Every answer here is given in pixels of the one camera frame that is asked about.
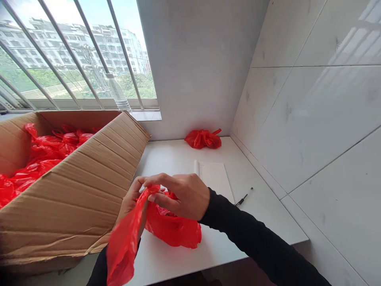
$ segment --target black sleeve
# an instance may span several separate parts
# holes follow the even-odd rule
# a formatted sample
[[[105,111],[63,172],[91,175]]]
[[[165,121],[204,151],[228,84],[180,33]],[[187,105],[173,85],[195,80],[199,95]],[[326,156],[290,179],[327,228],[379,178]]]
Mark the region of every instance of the black sleeve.
[[[94,268],[89,281],[86,286],[106,286],[107,285],[107,245],[99,253],[98,258],[96,259]]]
[[[274,284],[330,285],[312,264],[264,223],[209,190],[209,206],[200,223],[226,233]]]

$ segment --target red plastic bag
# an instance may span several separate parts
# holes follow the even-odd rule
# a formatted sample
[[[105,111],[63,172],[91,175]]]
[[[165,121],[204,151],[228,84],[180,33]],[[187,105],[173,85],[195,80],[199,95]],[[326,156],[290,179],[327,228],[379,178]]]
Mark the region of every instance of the red plastic bag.
[[[174,193],[164,194],[171,199],[177,199]],[[170,246],[194,249],[201,242],[201,225],[196,220],[175,216],[153,202],[148,203],[145,229]]]
[[[159,190],[158,185],[146,188],[138,198],[135,208],[111,233],[107,248],[107,286],[124,285],[134,276],[143,206],[149,195]],[[177,199],[173,193],[168,196]],[[177,217],[153,202],[148,203],[145,228],[171,246],[196,248],[201,242],[201,226],[197,221]]]
[[[32,136],[27,166],[17,170],[11,178],[0,174],[0,208],[93,136],[93,133],[85,133],[68,124],[62,126],[63,132],[52,130],[55,136],[38,136],[34,123],[27,123],[24,128]]]
[[[185,141],[195,149],[202,149],[205,146],[208,146],[212,149],[217,149],[221,147],[221,138],[217,136],[221,132],[221,129],[210,133],[208,130],[193,130],[186,137]]]

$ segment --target person's left hand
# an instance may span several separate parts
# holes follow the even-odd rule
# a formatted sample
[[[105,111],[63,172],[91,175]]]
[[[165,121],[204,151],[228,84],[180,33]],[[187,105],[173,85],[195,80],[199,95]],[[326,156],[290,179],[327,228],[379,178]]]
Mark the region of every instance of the person's left hand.
[[[146,181],[147,177],[136,177],[132,182],[131,187],[129,188],[126,196],[123,198],[122,205],[120,207],[120,211],[118,214],[118,218],[116,219],[115,226],[119,223],[119,221],[124,218],[136,205],[136,200],[139,198],[140,193],[139,190]],[[142,213],[142,223],[139,229],[139,236],[143,233],[144,226],[146,225],[147,220],[147,206],[148,200],[145,202]]]

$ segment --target black pen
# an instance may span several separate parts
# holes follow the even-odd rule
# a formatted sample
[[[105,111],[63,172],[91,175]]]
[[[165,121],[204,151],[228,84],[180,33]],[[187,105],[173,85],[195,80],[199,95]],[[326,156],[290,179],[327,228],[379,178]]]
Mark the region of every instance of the black pen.
[[[243,201],[245,200],[245,198],[247,197],[247,195],[248,195],[248,194],[246,194],[246,195],[245,195],[239,202],[237,202],[237,203],[235,204],[235,206],[236,206],[236,207],[239,207],[239,206],[243,203]]]

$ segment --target white paper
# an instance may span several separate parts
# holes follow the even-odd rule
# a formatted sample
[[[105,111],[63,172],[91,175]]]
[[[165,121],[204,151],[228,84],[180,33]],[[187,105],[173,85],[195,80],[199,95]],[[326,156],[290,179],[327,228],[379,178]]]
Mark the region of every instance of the white paper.
[[[235,204],[224,163],[194,161],[194,172],[207,187]]]

